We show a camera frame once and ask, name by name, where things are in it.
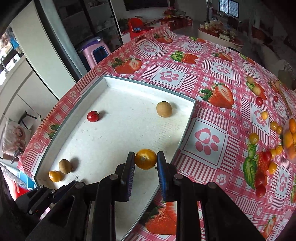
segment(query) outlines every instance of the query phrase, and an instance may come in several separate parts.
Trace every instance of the screw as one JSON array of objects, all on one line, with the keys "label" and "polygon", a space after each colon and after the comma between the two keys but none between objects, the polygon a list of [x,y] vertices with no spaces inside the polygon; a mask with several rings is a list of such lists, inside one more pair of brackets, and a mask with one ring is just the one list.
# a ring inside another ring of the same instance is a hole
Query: screw
[{"label": "screw", "polygon": [[177,179],[177,180],[181,180],[183,178],[183,175],[179,174],[179,173],[176,173],[174,175],[174,178]]},{"label": "screw", "polygon": [[217,184],[214,182],[210,182],[207,184],[209,186],[209,188],[215,189],[217,187]]},{"label": "screw", "polygon": [[116,180],[118,178],[118,175],[117,174],[112,174],[110,175],[109,177],[111,180]]},{"label": "screw", "polygon": [[75,187],[77,189],[83,188],[84,187],[84,183],[83,182],[78,182],[78,183],[75,184]]}]

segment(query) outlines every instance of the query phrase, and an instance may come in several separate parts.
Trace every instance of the fruit bowl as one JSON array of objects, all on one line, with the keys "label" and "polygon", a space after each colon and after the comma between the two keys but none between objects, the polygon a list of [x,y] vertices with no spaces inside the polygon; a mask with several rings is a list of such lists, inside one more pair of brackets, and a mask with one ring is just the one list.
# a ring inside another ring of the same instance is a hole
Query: fruit bowl
[{"label": "fruit bowl", "polygon": [[294,116],[286,121],[283,131],[283,148],[288,160],[296,164],[296,120]]}]

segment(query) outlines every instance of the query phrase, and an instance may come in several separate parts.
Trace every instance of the pink stool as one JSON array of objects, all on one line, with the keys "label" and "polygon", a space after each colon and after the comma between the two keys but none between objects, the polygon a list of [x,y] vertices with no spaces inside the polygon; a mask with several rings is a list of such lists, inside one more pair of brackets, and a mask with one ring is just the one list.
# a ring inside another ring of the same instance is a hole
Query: pink stool
[{"label": "pink stool", "polygon": [[90,68],[94,68],[101,60],[111,54],[108,46],[103,40],[97,39],[82,47],[82,54],[85,56]]}]

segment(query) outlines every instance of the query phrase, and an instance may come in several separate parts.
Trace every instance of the white tray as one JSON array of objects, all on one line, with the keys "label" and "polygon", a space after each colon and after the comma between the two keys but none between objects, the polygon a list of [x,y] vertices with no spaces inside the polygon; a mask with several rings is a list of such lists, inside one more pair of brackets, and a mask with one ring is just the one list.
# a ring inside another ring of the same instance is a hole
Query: white tray
[{"label": "white tray", "polygon": [[[156,112],[156,105],[167,101],[173,107],[169,118]],[[177,92],[130,79],[103,76],[84,94],[66,117],[50,142],[36,171],[38,185],[59,188],[73,180],[86,184],[100,181],[125,163],[128,152],[148,148],[163,151],[170,163],[178,150],[191,118],[195,100]],[[87,113],[103,113],[89,122]],[[75,170],[58,183],[48,177],[67,159]],[[123,240],[136,225],[158,190],[157,170],[136,166],[131,197],[116,202],[116,240]]]}]

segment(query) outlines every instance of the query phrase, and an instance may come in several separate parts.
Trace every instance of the red chair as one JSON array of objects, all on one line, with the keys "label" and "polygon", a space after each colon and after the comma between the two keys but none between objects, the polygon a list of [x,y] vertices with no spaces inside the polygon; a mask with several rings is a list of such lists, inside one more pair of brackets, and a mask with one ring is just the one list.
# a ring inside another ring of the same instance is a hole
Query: red chair
[{"label": "red chair", "polygon": [[[153,27],[145,27],[142,20],[139,18],[131,18],[128,22],[128,26],[129,26],[129,30],[130,30],[131,39],[134,39],[137,36],[153,29]],[[140,28],[142,30],[140,32],[134,33],[133,28]]]}]

